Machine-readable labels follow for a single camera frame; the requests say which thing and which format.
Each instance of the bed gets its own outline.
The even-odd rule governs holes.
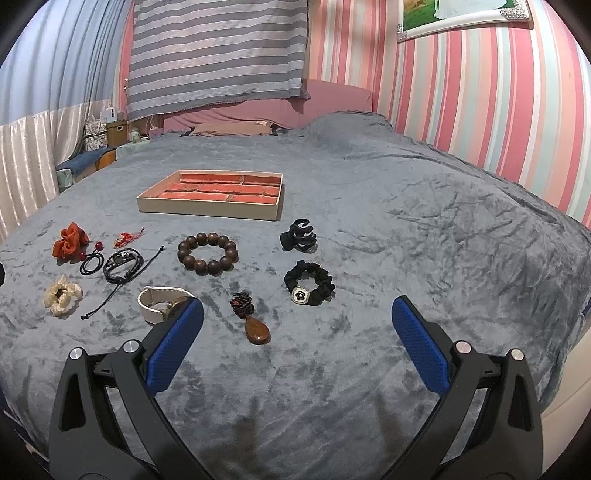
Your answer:
[[[135,197],[180,168],[282,172],[280,221],[140,213]],[[281,250],[279,235],[296,218],[314,225],[312,253]],[[91,242],[102,241],[107,255],[120,232],[142,227],[134,248],[145,258],[160,245],[166,250],[81,320],[112,285],[51,257],[70,222]],[[236,240],[233,271],[200,278],[177,261],[178,242],[201,231]],[[392,301],[405,294],[454,340],[480,352],[525,352],[544,409],[547,466],[591,400],[591,375],[577,369],[589,364],[591,351],[584,335],[590,245],[591,232],[519,185],[396,134],[376,114],[333,113],[278,136],[166,134],[68,189],[0,246],[7,271],[0,387],[46,452],[68,352],[104,352],[143,338],[150,326],[135,302],[139,291],[181,287],[201,299],[206,324],[157,400],[216,478],[330,480],[353,471],[355,478],[379,478],[437,400],[392,328]],[[318,307],[290,302],[282,279],[298,260],[329,270],[334,298]],[[85,296],[71,316],[56,319],[41,299],[62,273]],[[252,293],[255,315],[271,329],[268,345],[244,338],[229,304],[240,290]],[[145,456],[113,401],[134,453]],[[480,401],[450,455],[461,452]]]

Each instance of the black hair claw clip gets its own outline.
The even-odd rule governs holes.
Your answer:
[[[279,237],[281,246],[286,250],[296,247],[302,252],[308,251],[316,244],[316,234],[312,233],[314,227],[306,218],[300,218],[293,222],[288,232],[283,232]]]

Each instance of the white watch strap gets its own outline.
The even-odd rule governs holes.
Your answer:
[[[177,287],[144,287],[138,295],[139,309],[146,322],[155,325],[164,321],[164,309],[152,308],[158,303],[168,303],[179,297],[194,297],[191,292]]]

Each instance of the striped wallpaper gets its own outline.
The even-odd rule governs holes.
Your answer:
[[[397,131],[591,226],[591,66],[554,10],[397,44],[395,4],[310,1],[309,78],[373,90]]]

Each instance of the white dress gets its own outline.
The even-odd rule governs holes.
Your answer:
[[[507,0],[435,0],[435,17],[439,20],[502,8]]]

